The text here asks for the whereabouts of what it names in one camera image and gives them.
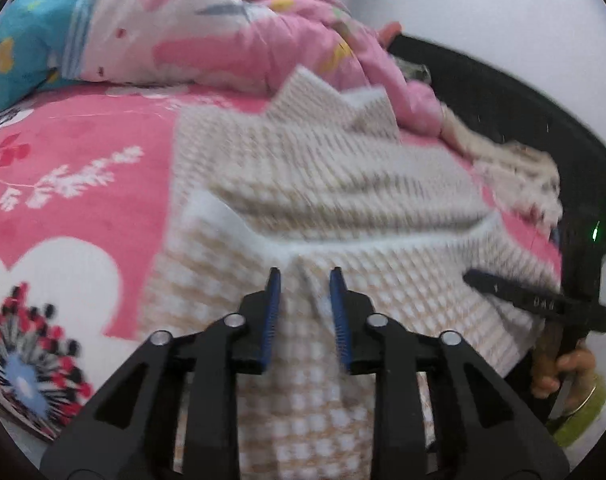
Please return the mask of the person right hand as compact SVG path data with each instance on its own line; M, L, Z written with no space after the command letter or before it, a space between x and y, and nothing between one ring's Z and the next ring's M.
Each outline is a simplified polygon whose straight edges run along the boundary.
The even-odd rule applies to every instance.
M551 358L539 344L533 351L531 392L536 399L547 399L561 389L562 381L569 376L573 382L567 393L562 414L578 410L596 388L596 359L594 353L580 339L576 348L560 356Z

